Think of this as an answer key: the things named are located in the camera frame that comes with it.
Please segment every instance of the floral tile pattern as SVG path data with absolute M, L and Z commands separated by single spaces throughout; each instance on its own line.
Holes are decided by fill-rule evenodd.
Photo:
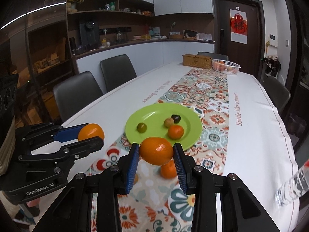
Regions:
M 194 111 L 202 122 L 202 133 L 185 154 L 212 173 L 223 174 L 228 148 L 229 97 L 227 76 L 212 69 L 192 68 L 165 92 L 158 103 L 182 104 Z M 87 175 L 101 173 L 117 164 L 128 154 L 130 143 L 121 135 L 103 158 L 98 158 L 86 171 Z M 140 160 L 138 181 L 129 195 L 118 195 L 123 231 L 189 232 L 194 211 L 194 195 L 185 195 L 178 179 L 160 176 L 160 167 Z M 96 200 L 92 201 L 92 232 L 96 231 Z

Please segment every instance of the dining table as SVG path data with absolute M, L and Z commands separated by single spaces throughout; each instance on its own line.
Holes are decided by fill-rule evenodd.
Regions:
M 97 123 L 105 133 L 102 149 L 76 160 L 68 181 L 79 172 L 98 174 L 117 164 L 130 150 L 124 130 L 131 114 L 150 104 L 166 103 L 181 104 L 201 120 L 200 138 L 185 154 L 214 174 L 237 174 L 279 230 L 292 231 L 298 219 L 299 200 L 279 207 L 275 193 L 298 170 L 293 146 L 265 89 L 254 76 L 242 72 L 227 75 L 172 62 L 98 98 L 63 123 L 64 127 Z M 32 153 L 54 153 L 64 144 L 53 142 Z M 189 232 L 195 196 L 183 194 L 177 177 L 162 178 L 160 167 L 144 160 L 138 164 L 137 175 L 138 181 L 130 194 L 118 195 L 122 231 Z M 41 198 L 36 222 L 60 192 Z M 94 193 L 93 232 L 96 198 Z M 217 231 L 222 231 L 220 195 L 216 200 Z

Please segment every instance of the plastic water bottle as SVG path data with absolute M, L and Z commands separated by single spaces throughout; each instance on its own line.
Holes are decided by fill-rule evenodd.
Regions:
M 276 203 L 285 206 L 303 196 L 309 190 L 309 160 L 294 174 L 275 195 Z

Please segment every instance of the plate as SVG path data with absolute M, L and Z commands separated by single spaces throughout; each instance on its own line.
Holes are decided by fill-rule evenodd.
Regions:
M 164 126 L 164 120 L 173 114 L 181 117 L 178 125 L 184 129 L 184 135 L 177 140 L 169 138 L 168 128 Z M 147 131 L 144 133 L 139 133 L 136 130 L 136 126 L 141 122 L 147 125 Z M 133 113 L 126 123 L 125 132 L 131 144 L 134 142 L 140 144 L 148 137 L 161 137 L 166 138 L 172 145 L 180 142 L 183 150 L 187 150 L 199 139 L 202 132 L 202 122 L 194 111 L 185 106 L 174 103 L 156 103 Z

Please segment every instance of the poster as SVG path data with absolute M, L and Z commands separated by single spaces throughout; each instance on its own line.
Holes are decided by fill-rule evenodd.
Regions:
M 247 44 L 247 13 L 230 9 L 231 41 Z

